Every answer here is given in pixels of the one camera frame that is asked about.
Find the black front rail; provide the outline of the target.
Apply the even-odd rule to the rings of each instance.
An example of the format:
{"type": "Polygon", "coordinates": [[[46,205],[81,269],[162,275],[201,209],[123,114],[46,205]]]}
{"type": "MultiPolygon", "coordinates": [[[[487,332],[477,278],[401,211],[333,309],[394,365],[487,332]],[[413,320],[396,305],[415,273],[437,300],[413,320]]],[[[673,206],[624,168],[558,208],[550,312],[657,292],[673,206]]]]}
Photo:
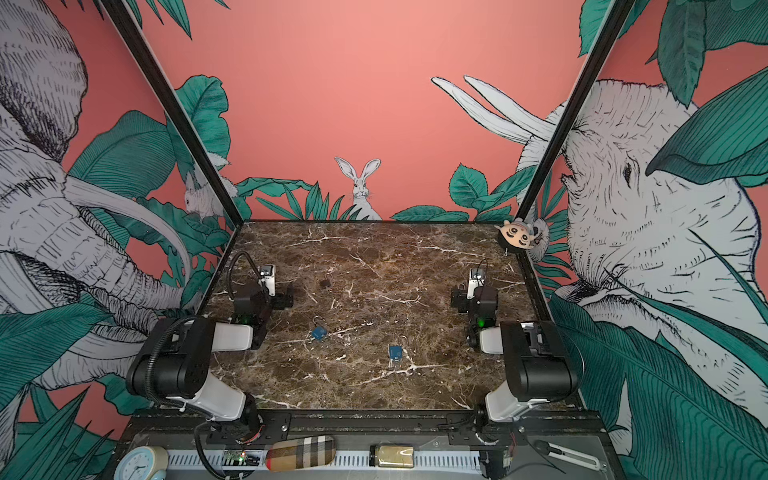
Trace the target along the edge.
{"type": "Polygon", "coordinates": [[[585,410],[535,409],[511,423],[492,422],[477,410],[261,409],[263,424],[253,446],[307,436],[445,437],[452,446],[501,448],[547,436],[608,438],[599,414],[585,410]]]}

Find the cartoon face sticker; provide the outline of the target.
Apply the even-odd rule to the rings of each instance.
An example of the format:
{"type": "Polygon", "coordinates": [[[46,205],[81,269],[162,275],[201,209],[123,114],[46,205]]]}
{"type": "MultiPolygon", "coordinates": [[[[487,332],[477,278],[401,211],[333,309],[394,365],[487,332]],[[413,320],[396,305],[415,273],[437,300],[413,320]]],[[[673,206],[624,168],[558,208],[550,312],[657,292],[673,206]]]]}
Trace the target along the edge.
{"type": "Polygon", "coordinates": [[[529,250],[535,246],[538,228],[522,220],[505,220],[497,226],[500,244],[506,248],[529,250]]]}

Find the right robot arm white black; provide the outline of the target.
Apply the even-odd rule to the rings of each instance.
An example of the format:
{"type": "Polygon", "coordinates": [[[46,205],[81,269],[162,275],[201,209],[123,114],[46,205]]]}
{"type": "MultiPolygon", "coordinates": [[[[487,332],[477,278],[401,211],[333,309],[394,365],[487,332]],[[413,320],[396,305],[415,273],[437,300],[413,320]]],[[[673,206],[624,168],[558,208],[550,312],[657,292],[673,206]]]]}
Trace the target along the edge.
{"type": "Polygon", "coordinates": [[[502,359],[505,378],[486,395],[485,411],[490,421],[507,423],[570,397],[580,375],[554,323],[502,320],[498,304],[498,290],[476,281],[451,291],[451,307],[468,318],[469,346],[502,359]]]}

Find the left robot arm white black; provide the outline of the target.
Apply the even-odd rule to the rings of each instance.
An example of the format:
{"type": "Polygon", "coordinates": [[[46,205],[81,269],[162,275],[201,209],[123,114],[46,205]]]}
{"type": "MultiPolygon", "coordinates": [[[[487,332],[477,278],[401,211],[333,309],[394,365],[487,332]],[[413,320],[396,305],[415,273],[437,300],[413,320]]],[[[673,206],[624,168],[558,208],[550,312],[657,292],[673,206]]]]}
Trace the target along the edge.
{"type": "Polygon", "coordinates": [[[279,292],[276,266],[258,265],[240,251],[227,270],[226,290],[231,321],[199,315],[159,321],[129,367],[126,389],[158,406],[199,414],[210,427],[248,445],[262,437],[265,421],[253,395],[211,373],[211,356],[259,349],[272,313],[293,306],[293,287],[279,292]]]}

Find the small circuit board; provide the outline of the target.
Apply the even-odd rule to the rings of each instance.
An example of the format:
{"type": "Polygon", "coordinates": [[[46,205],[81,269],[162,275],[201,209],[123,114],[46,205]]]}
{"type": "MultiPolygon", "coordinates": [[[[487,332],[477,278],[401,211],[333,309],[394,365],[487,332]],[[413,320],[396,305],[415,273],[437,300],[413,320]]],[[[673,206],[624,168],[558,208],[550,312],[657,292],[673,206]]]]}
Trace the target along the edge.
{"type": "Polygon", "coordinates": [[[254,452],[225,451],[223,464],[230,467],[257,467],[260,465],[260,457],[254,452]]]}

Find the plaid cylindrical case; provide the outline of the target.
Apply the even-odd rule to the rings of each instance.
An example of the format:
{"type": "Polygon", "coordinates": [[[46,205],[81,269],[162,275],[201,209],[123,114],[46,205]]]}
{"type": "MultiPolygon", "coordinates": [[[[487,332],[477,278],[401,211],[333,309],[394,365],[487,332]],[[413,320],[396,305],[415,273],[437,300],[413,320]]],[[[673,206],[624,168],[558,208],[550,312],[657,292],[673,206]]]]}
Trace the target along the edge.
{"type": "Polygon", "coordinates": [[[269,471],[287,472],[329,465],[336,457],[336,443],[331,436],[315,436],[281,441],[267,452],[269,471]]]}

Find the gold rectangular box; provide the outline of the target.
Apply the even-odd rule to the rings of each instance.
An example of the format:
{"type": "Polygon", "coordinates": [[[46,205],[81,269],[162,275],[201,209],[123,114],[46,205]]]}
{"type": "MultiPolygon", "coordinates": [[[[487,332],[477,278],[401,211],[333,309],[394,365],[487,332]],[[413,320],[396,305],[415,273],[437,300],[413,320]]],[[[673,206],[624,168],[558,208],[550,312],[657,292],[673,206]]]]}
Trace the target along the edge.
{"type": "Polygon", "coordinates": [[[369,465],[377,468],[413,469],[415,449],[400,444],[379,444],[369,449],[369,465]]]}

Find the white black tool at right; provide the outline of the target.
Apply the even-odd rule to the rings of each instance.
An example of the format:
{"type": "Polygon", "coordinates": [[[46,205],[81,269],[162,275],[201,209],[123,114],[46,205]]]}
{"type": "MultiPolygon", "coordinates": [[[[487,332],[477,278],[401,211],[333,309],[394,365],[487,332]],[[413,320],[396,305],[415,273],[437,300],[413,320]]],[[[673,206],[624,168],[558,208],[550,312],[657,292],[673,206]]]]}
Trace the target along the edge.
{"type": "Polygon", "coordinates": [[[544,440],[535,440],[533,448],[545,457],[551,457],[592,471],[601,471],[605,468],[603,462],[595,456],[544,440]]]}

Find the white round clock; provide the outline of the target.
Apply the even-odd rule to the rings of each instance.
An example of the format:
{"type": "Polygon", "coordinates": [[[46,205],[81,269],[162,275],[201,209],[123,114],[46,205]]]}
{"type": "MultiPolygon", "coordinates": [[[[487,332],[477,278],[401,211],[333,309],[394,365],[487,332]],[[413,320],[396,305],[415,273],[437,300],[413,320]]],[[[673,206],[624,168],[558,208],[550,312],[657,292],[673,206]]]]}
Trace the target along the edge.
{"type": "Polygon", "coordinates": [[[129,451],[115,468],[114,480],[165,480],[169,466],[166,449],[142,446],[129,451]]]}

